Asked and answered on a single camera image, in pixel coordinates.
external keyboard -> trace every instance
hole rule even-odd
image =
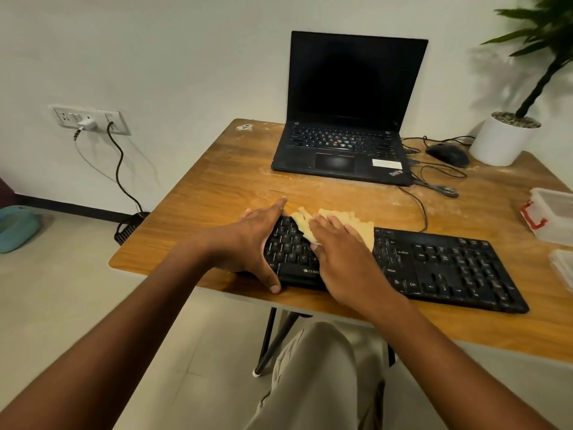
[[[389,131],[384,134],[293,125],[290,144],[307,148],[350,151],[373,158],[397,160]]]
[[[525,314],[527,303],[487,241],[375,228],[372,251],[394,289],[410,299]],[[326,291],[319,261],[290,217],[264,251],[282,283]]]

peeled sticker residue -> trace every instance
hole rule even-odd
[[[387,167],[389,169],[402,169],[401,162],[391,162],[388,160],[376,160],[375,158],[372,159],[372,165],[375,167]]]

wall socket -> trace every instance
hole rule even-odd
[[[56,117],[56,122],[61,127],[78,129],[77,123],[89,118],[97,122],[96,132],[105,133],[108,124],[113,122],[110,128],[111,133],[131,136],[130,129],[127,127],[121,113],[117,110],[96,110],[93,108],[66,107],[64,105],[50,105],[49,107]]]

wooden table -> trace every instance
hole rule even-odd
[[[240,129],[244,124],[253,126]],[[299,206],[310,212],[319,208],[355,211],[376,226],[422,229],[419,207],[397,187],[272,171],[270,163],[282,131],[283,124],[234,120],[115,253],[110,266],[149,274],[185,235],[235,221],[246,208],[268,206],[284,195],[289,198],[285,208],[289,213]],[[450,199],[426,188],[408,188],[426,206],[427,232],[490,241],[531,310],[509,315],[414,304],[454,340],[573,362],[573,295],[548,261],[549,252],[561,246],[536,239],[519,213],[532,187],[568,191],[567,187],[528,152],[506,168],[472,160],[465,180],[426,172],[427,179],[460,193],[458,199]],[[361,319],[328,293],[290,287],[272,295],[254,278],[218,270],[206,274],[199,286],[308,314]]]

laptop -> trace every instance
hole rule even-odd
[[[398,133],[427,44],[293,31],[287,121],[271,168],[411,186]]]

